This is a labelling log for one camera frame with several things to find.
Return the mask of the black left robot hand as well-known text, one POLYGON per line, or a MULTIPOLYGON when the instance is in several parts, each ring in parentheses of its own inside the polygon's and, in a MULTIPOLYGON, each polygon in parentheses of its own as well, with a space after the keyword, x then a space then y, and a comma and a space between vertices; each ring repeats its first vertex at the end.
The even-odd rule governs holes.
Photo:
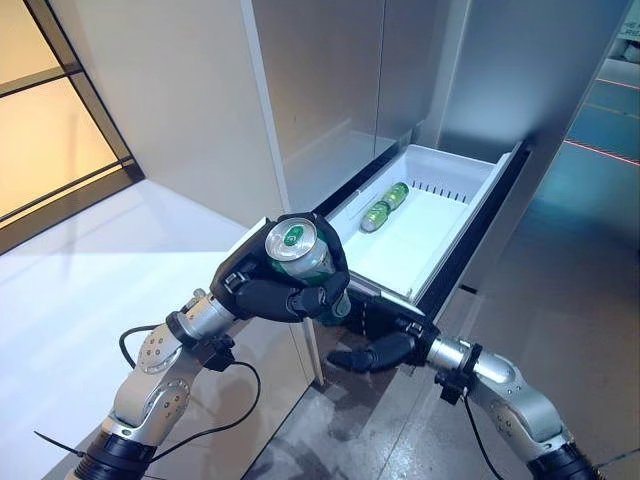
POLYGON ((227 253, 210 290, 241 319, 337 325, 351 311, 349 281, 336 230, 303 212, 262 219, 227 253))

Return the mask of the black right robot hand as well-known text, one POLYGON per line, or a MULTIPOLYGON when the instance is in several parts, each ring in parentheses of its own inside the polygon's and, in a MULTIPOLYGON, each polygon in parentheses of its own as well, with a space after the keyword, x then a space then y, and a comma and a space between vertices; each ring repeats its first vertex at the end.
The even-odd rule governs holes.
POLYGON ((423 312, 383 296, 355 296, 344 326, 368 340, 351 350, 334 350, 326 360, 355 373, 390 370, 402 363, 426 364, 440 330, 423 312))

